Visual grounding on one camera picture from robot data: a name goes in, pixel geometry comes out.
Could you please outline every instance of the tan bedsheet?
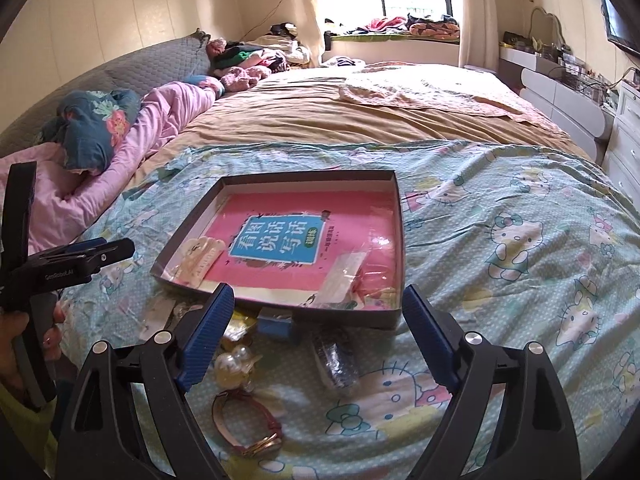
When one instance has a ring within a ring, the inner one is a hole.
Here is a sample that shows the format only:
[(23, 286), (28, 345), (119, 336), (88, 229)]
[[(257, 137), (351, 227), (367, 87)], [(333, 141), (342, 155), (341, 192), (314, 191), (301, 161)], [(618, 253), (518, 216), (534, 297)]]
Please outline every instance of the tan bedsheet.
[(176, 139), (145, 161), (129, 187), (188, 146), (251, 142), (394, 144), (425, 139), (465, 139), (548, 146), (587, 158), (567, 134), (554, 134), (508, 118), (470, 116), (433, 109), (373, 107), (337, 100), (345, 77), (337, 69), (278, 74), (257, 87), (226, 96), (191, 121)]

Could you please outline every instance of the floral pillow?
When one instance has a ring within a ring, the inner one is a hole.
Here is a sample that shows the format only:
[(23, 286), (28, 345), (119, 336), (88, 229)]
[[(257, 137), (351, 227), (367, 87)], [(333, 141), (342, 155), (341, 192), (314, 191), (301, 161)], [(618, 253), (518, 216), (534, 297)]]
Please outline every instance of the floral pillow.
[(140, 98), (133, 90), (75, 90), (60, 101), (39, 141), (62, 144), (66, 170), (98, 175), (111, 164), (139, 111)]

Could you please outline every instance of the blue label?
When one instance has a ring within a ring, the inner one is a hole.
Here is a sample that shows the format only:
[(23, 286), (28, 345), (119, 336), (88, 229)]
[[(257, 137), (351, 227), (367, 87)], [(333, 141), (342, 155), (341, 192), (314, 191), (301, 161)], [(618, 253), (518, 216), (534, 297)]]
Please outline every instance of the blue label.
[(268, 262), (315, 263), (322, 219), (310, 215), (251, 216), (229, 254)]

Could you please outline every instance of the watch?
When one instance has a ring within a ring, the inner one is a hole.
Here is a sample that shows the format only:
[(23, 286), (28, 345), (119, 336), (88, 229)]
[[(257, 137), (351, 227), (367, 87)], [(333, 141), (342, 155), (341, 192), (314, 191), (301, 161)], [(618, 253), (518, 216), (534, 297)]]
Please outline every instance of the watch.
[[(271, 435), (266, 436), (250, 446), (243, 446), (240, 444), (225, 424), (223, 409), (229, 399), (247, 402), (250, 406), (260, 412), (267, 421), (267, 428), (271, 432)], [(211, 405), (211, 416), (213, 418), (213, 424), (220, 435), (222, 435), (222, 437), (231, 444), (236, 453), (242, 456), (254, 457), (267, 452), (276, 451), (282, 446), (282, 425), (273, 415), (271, 415), (271, 412), (263, 404), (255, 400), (252, 394), (244, 390), (225, 390), (224, 392), (217, 394), (215, 399), (213, 399), (213, 404)]]

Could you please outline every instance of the green cloth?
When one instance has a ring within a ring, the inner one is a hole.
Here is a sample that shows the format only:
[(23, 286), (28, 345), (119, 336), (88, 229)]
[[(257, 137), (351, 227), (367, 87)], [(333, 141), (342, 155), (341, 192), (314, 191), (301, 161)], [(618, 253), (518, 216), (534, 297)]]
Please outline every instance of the green cloth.
[(247, 59), (251, 55), (251, 52), (240, 52), (236, 56), (233, 56), (229, 59), (223, 59), (216, 63), (216, 68), (229, 68), (230, 66), (236, 66), (242, 63), (245, 59)]
[(53, 475), (58, 443), (49, 427), (56, 410), (56, 401), (52, 400), (36, 413), (18, 402), (0, 384), (0, 410), (31, 457), (41, 468)]

